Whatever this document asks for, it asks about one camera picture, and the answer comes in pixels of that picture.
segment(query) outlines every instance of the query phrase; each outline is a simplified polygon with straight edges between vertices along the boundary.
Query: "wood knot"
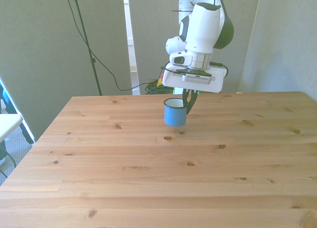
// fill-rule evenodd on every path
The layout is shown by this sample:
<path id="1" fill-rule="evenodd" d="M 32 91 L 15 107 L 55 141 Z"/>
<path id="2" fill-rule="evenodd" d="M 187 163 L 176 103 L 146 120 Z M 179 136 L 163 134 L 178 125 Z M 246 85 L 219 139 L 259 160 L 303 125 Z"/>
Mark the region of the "wood knot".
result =
<path id="1" fill-rule="evenodd" d="M 284 110 L 286 110 L 287 112 L 293 112 L 293 110 L 290 110 L 289 108 L 284 108 Z"/>
<path id="2" fill-rule="evenodd" d="M 250 122 L 249 120 L 242 120 L 243 123 L 245 123 L 246 125 L 249 126 L 255 126 L 252 122 Z"/>
<path id="3" fill-rule="evenodd" d="M 97 210 L 91 210 L 88 214 L 89 218 L 93 218 L 97 214 Z"/>
<path id="4" fill-rule="evenodd" d="M 192 162 L 187 162 L 187 163 L 186 163 L 186 166 L 195 166 L 195 164 L 192 163 Z"/>

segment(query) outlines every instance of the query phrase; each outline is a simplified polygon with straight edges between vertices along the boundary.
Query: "yellow object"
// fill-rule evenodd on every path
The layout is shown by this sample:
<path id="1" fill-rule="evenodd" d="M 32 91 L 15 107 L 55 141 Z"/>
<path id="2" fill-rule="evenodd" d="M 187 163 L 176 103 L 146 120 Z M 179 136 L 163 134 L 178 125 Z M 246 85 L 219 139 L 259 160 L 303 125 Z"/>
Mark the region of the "yellow object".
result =
<path id="1" fill-rule="evenodd" d="M 159 78 L 158 83 L 157 83 L 157 87 L 160 86 L 160 85 L 162 85 L 162 84 L 163 84 L 163 81 L 162 81 L 161 78 Z"/>

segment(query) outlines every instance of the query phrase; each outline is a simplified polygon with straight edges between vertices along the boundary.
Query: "wooden table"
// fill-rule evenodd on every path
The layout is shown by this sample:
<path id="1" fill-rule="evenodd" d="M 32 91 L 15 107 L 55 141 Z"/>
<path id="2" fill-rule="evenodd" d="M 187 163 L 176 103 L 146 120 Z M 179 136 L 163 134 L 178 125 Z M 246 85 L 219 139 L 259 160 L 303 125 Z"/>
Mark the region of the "wooden table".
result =
<path id="1" fill-rule="evenodd" d="M 72 98 L 0 187 L 1 228 L 316 228 L 317 104 L 299 93 Z"/>

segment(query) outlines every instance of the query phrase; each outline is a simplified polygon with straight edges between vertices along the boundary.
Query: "light stand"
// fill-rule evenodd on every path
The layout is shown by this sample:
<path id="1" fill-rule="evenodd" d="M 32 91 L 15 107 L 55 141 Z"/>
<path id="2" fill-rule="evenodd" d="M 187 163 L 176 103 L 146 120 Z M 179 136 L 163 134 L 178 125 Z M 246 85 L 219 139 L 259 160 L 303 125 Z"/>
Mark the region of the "light stand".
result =
<path id="1" fill-rule="evenodd" d="M 95 67 L 96 60 L 93 58 L 93 56 L 91 54 L 91 50 L 90 50 L 90 46 L 89 46 L 89 43 L 88 43 L 88 38 L 87 38 L 87 34 L 86 34 L 83 18 L 81 16 L 79 5 L 78 5 L 78 0 L 74 0 L 74 1 L 76 3 L 76 6 L 77 6 L 77 10 L 78 10 L 78 14 L 79 14 L 79 17 L 80 17 L 81 26 L 83 28 L 83 33 L 84 33 L 84 36 L 85 36 L 85 39 L 86 39 L 86 45 L 87 45 L 88 51 L 89 51 L 90 63 L 92 65 L 92 67 L 93 67 L 93 71 L 94 71 L 95 80 L 96 80 L 96 84 L 97 84 L 97 87 L 98 87 L 99 95 L 102 96 L 102 92 L 101 92 L 101 88 L 100 88 L 100 84 L 99 84 L 99 80 L 98 80 L 98 76 L 97 76 L 97 71 L 96 71 L 96 67 Z"/>

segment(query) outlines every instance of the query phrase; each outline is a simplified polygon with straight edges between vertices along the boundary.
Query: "mug rim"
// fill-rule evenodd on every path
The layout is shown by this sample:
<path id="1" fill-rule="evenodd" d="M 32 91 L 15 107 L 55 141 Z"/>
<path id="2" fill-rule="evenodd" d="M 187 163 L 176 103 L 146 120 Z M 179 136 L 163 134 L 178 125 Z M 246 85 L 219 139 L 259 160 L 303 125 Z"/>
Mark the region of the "mug rim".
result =
<path id="1" fill-rule="evenodd" d="M 187 101 L 186 101 L 185 106 L 183 106 L 183 107 L 172 107 L 172 106 L 170 106 L 170 105 L 167 105 L 167 104 L 166 104 L 166 101 L 168 101 L 168 100 L 170 100 L 170 99 L 178 99 L 178 100 L 182 100 L 182 101 L 183 101 L 183 99 L 181 99 L 181 98 L 168 98 L 168 99 L 166 99 L 166 100 L 164 101 L 164 105 L 165 105 L 166 107 L 168 107 L 168 108 L 184 109 L 184 108 L 187 108 L 187 107 L 188 107 L 188 102 L 187 102 Z"/>

